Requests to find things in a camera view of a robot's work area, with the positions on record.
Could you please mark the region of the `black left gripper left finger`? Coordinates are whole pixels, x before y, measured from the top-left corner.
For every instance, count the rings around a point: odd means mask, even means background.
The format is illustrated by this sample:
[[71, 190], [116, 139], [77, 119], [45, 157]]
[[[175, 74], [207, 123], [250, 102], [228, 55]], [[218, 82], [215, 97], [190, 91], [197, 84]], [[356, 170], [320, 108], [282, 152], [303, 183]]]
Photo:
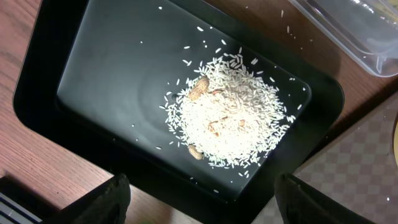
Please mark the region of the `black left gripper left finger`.
[[43, 224], [124, 224], [131, 201], [129, 180], [118, 174], [45, 219]]

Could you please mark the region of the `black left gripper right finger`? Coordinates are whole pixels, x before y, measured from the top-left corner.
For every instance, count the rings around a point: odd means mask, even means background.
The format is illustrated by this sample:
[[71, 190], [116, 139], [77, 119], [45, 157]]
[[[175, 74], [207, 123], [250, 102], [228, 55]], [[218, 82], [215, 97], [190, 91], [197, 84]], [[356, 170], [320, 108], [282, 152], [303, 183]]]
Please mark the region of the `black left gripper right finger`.
[[373, 224], [288, 172], [275, 178], [274, 194], [284, 223]]

